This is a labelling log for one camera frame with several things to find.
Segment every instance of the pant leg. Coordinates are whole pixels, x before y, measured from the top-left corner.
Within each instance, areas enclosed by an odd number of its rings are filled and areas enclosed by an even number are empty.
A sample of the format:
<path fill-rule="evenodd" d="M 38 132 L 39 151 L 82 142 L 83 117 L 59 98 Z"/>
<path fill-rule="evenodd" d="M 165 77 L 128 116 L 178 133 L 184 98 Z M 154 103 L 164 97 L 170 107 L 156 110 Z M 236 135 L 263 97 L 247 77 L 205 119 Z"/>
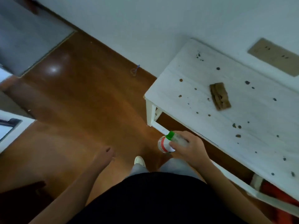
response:
<path fill-rule="evenodd" d="M 161 172 L 186 175 L 202 180 L 197 173 L 182 159 L 171 158 L 160 167 Z"/>
<path fill-rule="evenodd" d="M 139 163 L 136 163 L 133 167 L 132 167 L 132 170 L 129 174 L 128 177 L 132 176 L 132 175 L 135 175 L 135 174 L 141 174 L 141 173 L 148 173 L 149 171 L 147 170 L 146 167 L 142 166 L 141 164 Z"/>

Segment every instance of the wall outlet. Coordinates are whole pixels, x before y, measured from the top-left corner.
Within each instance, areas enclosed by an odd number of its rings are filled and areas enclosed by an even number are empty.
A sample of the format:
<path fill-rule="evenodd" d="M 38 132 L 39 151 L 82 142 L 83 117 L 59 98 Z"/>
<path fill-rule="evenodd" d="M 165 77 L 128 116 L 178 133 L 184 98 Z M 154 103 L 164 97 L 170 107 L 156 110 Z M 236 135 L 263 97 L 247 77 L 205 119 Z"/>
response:
<path fill-rule="evenodd" d="M 261 38 L 248 53 L 293 77 L 299 75 L 299 56 L 271 41 Z"/>

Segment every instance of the person's left hand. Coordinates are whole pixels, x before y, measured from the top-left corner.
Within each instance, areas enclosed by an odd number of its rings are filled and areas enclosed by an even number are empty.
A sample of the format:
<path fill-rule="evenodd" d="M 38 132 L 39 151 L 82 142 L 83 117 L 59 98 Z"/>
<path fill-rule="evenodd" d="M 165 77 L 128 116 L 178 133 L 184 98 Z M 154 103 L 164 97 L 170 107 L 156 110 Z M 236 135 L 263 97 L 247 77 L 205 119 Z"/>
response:
<path fill-rule="evenodd" d="M 95 155 L 92 164 L 105 168 L 115 159 L 115 156 L 116 153 L 112 147 L 104 146 L 100 148 L 99 152 Z"/>

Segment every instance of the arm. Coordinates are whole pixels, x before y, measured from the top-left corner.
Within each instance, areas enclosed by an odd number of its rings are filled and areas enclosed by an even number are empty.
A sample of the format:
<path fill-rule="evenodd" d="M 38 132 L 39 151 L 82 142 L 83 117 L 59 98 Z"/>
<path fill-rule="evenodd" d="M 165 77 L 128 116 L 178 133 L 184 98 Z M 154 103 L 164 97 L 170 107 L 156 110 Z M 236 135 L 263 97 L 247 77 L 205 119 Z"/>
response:
<path fill-rule="evenodd" d="M 200 173 L 230 211 L 249 224 L 272 223 L 211 162 L 204 143 L 199 137 L 187 131 L 176 131 L 176 133 L 187 139 L 189 145 L 182 147 L 177 143 L 170 142 L 170 146 L 178 151 Z"/>
<path fill-rule="evenodd" d="M 115 153 L 112 148 L 102 148 L 91 165 L 30 224 L 67 223 L 85 207 L 95 180 L 114 156 Z"/>

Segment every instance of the forearm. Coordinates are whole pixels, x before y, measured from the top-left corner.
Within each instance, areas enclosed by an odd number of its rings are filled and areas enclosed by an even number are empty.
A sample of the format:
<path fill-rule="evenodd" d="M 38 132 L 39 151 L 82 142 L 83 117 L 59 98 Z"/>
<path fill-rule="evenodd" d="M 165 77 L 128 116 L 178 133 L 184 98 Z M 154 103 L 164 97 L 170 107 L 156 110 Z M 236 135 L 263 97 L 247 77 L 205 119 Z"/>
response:
<path fill-rule="evenodd" d="M 57 199 L 36 216 L 30 224 L 65 224 L 81 211 L 98 175 L 106 165 L 93 162 Z"/>
<path fill-rule="evenodd" d="M 223 175 L 223 173 L 209 160 L 195 169 L 209 184 L 222 202 L 235 215 L 252 223 L 271 223 L 265 215 L 255 207 L 242 193 Z"/>

